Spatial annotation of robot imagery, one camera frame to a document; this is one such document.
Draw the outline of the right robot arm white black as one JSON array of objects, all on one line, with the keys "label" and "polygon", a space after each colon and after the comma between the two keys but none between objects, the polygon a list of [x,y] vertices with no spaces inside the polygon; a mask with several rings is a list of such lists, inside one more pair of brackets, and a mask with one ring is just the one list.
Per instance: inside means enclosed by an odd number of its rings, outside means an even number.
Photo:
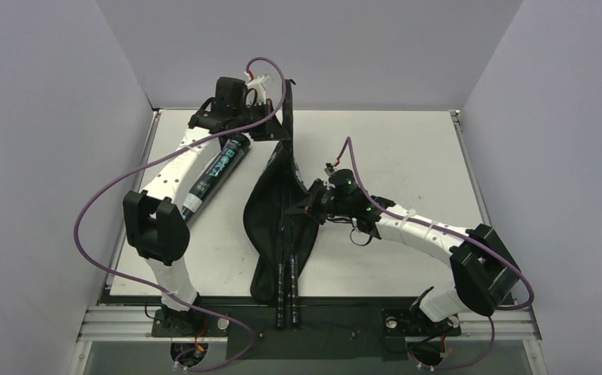
[{"label": "right robot arm white black", "polygon": [[345,219],[371,238],[396,242],[443,263],[452,274],[446,287],[430,286],[412,304],[411,325],[432,334],[442,321],[463,312],[492,316],[520,281],[519,268],[497,232],[432,221],[384,197],[368,195],[354,172],[335,170],[315,180],[285,211],[318,225]]}]

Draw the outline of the black racket bag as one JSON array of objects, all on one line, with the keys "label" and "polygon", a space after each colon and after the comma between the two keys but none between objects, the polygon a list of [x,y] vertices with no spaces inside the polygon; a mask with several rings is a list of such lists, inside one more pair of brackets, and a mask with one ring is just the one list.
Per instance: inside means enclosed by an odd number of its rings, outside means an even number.
[{"label": "black racket bag", "polygon": [[258,303],[277,301],[279,266],[289,266],[291,255],[296,255],[298,273],[308,262],[319,225],[307,216],[285,213],[307,193],[294,158],[294,141],[279,141],[244,207],[244,229],[258,253],[250,286],[251,297]]}]

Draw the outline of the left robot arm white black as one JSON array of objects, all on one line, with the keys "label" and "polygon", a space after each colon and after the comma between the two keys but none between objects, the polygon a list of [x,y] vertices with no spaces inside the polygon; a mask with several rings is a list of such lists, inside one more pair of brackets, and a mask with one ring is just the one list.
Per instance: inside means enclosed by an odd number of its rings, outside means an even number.
[{"label": "left robot arm white black", "polygon": [[151,268],[161,296],[162,324],[184,336],[196,334],[205,314],[191,283],[184,254],[189,221],[247,153],[251,141],[284,140],[288,133],[265,93],[270,75],[249,80],[221,77],[216,92],[191,116],[178,149],[139,192],[123,199],[126,239]]}]

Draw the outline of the black shuttlecock tube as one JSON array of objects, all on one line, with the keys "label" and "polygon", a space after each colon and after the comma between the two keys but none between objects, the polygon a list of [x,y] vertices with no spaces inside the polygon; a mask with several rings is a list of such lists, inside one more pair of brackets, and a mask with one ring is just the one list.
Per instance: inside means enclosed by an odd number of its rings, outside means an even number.
[{"label": "black shuttlecock tube", "polygon": [[224,142],[220,152],[201,172],[183,201],[180,213],[186,223],[192,220],[229,178],[248,153],[250,145],[250,139],[241,133],[233,134]]}]

